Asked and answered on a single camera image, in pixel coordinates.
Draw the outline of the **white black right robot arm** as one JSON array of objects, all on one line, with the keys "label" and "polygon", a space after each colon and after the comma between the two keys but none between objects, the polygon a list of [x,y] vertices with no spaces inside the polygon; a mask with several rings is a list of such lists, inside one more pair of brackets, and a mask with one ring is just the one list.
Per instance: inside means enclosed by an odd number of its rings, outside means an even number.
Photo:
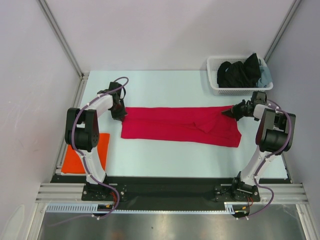
[{"label": "white black right robot arm", "polygon": [[259,180],[268,165],[293,143],[296,115],[285,112],[262,91],[254,91],[251,99],[232,106],[223,115],[240,120],[252,117],[259,121],[255,136],[256,150],[247,166],[232,180],[231,186],[216,189],[216,200],[259,201]]}]

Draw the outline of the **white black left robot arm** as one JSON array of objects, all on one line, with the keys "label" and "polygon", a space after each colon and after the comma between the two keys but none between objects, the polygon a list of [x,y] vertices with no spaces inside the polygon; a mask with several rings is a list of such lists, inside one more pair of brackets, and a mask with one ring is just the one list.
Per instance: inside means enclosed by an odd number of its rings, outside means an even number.
[{"label": "white black left robot arm", "polygon": [[127,115],[124,98],[128,77],[119,77],[107,89],[97,92],[94,99],[81,108],[67,110],[64,139],[79,156],[84,167],[86,182],[95,185],[93,194],[100,200],[110,196],[111,188],[104,184],[106,171],[100,162],[98,143],[100,130],[98,118],[109,111],[113,120],[123,122]]}]

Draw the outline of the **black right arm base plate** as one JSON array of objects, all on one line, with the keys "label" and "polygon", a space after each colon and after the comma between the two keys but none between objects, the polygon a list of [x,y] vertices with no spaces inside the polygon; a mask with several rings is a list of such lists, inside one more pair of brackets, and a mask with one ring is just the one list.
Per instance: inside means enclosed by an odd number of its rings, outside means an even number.
[{"label": "black right arm base plate", "polygon": [[260,202],[258,188],[254,185],[218,185],[213,189],[217,202]]}]

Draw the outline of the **red t shirt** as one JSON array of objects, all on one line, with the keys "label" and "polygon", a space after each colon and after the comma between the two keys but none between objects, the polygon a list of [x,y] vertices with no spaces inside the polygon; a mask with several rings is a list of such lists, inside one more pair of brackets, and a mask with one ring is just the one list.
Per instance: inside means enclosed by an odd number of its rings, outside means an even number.
[{"label": "red t shirt", "polygon": [[242,138],[237,122],[222,114],[229,108],[128,107],[121,137],[237,148]]}]

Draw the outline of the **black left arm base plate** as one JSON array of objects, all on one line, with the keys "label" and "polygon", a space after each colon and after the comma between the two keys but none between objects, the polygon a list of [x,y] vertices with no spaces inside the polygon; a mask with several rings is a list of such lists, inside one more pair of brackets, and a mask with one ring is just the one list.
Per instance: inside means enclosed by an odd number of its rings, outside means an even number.
[{"label": "black left arm base plate", "polygon": [[[126,185],[111,183],[110,186],[118,191],[120,202],[124,202],[127,200]],[[114,196],[117,196],[116,192],[108,187],[102,186],[100,184],[86,183],[82,190],[81,200],[91,202],[105,202],[113,200]]]}]

